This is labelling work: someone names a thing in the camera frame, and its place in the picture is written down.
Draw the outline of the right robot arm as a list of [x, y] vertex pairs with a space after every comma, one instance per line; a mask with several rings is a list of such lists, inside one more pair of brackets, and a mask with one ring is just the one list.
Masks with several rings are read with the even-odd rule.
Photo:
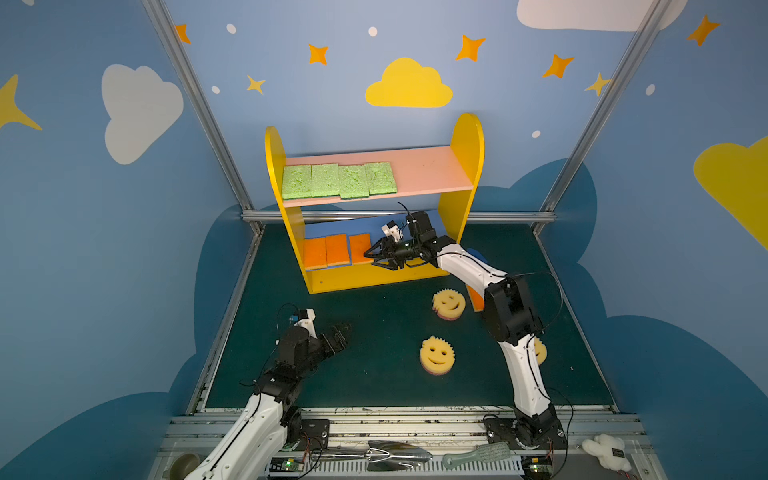
[[535, 352], [535, 338], [544, 331], [524, 274], [510, 275], [467, 252], [448, 235], [438, 235], [424, 211], [408, 213], [405, 238], [393, 221], [384, 236], [365, 252], [375, 266], [404, 269], [413, 260], [439, 268], [483, 296], [482, 319], [502, 349], [513, 384], [515, 437], [534, 448], [565, 435], [548, 394]]

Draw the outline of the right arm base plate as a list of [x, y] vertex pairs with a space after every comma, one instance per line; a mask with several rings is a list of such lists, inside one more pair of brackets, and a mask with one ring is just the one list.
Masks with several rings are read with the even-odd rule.
[[567, 438], [559, 420], [530, 420], [486, 416], [482, 420], [489, 443], [506, 442], [512, 450], [565, 449]]

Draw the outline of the green sponge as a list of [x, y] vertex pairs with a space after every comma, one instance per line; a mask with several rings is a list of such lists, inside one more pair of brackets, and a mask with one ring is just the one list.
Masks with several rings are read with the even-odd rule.
[[311, 166], [311, 197], [325, 198], [340, 195], [339, 165], [315, 164]]
[[398, 192], [394, 173], [389, 162], [375, 162], [365, 165], [369, 194], [388, 195]]
[[370, 195], [365, 165], [339, 167], [339, 196], [342, 200], [367, 198]]
[[286, 166], [283, 170], [281, 196], [284, 201], [311, 198], [312, 166]]

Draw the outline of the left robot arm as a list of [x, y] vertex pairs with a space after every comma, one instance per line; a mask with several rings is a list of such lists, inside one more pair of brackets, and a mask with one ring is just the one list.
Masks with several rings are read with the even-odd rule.
[[319, 364], [348, 345], [349, 324], [318, 333], [303, 320], [288, 328], [277, 345], [274, 366], [254, 382], [241, 415], [189, 479], [256, 479], [272, 457], [299, 435], [296, 399], [301, 383]]

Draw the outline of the smiley sponge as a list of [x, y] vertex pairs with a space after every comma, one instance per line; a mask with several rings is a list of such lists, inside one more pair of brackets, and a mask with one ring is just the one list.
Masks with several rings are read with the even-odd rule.
[[441, 319], [455, 321], [466, 308], [465, 297], [456, 290], [443, 289], [433, 295], [432, 310]]
[[548, 356], [548, 350], [546, 345], [538, 338], [534, 338], [534, 352], [538, 365], [542, 365]]
[[444, 339], [430, 336], [422, 342], [419, 360], [426, 372], [434, 376], [442, 376], [453, 368], [455, 352], [451, 344]]

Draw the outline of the orange sponge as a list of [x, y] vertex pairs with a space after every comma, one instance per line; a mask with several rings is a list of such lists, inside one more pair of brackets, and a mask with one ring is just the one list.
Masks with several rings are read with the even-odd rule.
[[348, 237], [344, 234], [325, 238], [326, 263], [328, 267], [339, 267], [350, 264]]
[[350, 260], [352, 265], [371, 264], [373, 260], [365, 255], [371, 248], [371, 239], [368, 233], [352, 235], [349, 237]]
[[482, 312], [484, 310], [484, 297], [478, 293], [472, 287], [467, 286], [470, 302], [474, 312]]
[[306, 271], [325, 269], [328, 267], [325, 238], [304, 240], [303, 266]]

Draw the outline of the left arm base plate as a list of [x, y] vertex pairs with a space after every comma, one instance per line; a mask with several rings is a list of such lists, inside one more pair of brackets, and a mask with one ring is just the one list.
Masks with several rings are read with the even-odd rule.
[[288, 423], [287, 451], [304, 451], [326, 449], [330, 436], [330, 421], [328, 419], [294, 419]]

